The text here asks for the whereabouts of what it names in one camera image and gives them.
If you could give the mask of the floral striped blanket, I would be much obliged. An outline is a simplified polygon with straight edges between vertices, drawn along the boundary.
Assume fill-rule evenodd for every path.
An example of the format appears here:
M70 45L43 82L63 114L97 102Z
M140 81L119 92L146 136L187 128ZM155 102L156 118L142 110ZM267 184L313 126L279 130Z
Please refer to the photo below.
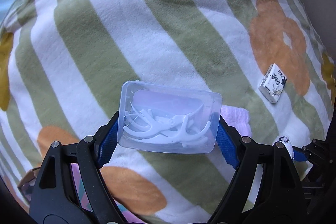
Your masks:
M259 91L276 64L277 103ZM1 176L18 184L54 139L73 143L106 122L122 84L143 80L222 95L249 111L264 144L327 134L334 64L302 0L15 0L1 22Z

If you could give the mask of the open cardboard box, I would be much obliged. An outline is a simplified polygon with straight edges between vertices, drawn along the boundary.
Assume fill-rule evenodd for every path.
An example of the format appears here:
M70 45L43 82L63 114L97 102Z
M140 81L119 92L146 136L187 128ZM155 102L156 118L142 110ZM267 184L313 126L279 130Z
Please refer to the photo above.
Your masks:
M18 184L29 203L29 215L39 223L143 223L123 205L115 202L101 186L102 201L88 210L81 204L72 176L72 164L62 164L55 157L45 159L38 168L29 170Z

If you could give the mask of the small white floral box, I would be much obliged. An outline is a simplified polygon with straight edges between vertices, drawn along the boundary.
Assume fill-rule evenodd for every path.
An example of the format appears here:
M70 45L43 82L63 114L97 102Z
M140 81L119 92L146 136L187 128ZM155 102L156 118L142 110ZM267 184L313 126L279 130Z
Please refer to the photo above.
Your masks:
M286 82L287 77L283 71L276 64L272 64L259 84L259 91L270 103L277 103Z

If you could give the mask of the clear floss pick box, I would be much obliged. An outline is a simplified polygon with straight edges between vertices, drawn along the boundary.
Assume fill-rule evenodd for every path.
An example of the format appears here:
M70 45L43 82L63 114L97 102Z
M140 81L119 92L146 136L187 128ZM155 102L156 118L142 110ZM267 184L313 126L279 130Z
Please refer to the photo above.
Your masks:
M121 88L117 140L139 151L210 153L221 107L219 93L127 81Z

